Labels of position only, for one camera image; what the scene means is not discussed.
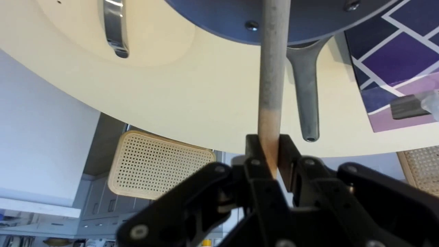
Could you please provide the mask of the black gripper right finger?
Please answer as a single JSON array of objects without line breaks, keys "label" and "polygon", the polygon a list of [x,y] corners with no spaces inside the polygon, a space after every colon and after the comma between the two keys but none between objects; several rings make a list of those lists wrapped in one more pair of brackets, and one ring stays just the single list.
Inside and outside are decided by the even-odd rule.
[{"label": "black gripper right finger", "polygon": [[300,153],[288,135],[281,135],[278,139],[278,171],[285,185],[294,182],[294,168],[300,160]]}]

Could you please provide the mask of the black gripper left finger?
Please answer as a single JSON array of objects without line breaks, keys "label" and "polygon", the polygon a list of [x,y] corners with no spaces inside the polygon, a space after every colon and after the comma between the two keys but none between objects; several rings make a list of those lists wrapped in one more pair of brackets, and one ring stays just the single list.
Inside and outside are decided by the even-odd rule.
[{"label": "black gripper left finger", "polygon": [[270,178],[270,171],[266,164],[266,158],[259,142],[258,135],[246,137],[246,175],[250,179],[268,180]]}]

